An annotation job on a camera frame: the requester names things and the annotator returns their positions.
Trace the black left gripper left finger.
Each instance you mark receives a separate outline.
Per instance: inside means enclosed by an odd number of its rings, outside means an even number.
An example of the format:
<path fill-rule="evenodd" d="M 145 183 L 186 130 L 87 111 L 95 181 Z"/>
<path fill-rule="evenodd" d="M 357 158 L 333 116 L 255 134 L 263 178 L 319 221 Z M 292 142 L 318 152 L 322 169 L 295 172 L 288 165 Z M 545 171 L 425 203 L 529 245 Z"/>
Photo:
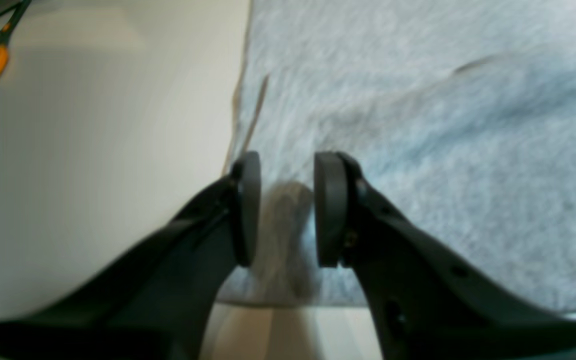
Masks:
<path fill-rule="evenodd" d="M 0 320 L 0 358 L 198 359 L 222 284 L 255 258 L 260 198 L 261 160 L 247 152 L 69 296 Z"/>

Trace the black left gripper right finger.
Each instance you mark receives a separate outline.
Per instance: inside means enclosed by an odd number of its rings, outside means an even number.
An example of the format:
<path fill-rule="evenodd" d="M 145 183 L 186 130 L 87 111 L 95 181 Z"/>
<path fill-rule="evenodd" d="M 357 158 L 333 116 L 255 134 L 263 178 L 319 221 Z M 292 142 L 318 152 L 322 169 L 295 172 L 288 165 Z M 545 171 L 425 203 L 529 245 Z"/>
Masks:
<path fill-rule="evenodd" d="M 494 283 L 415 226 L 343 152 L 314 155 L 317 259 L 352 269 L 384 360 L 576 360 L 576 319 Z"/>

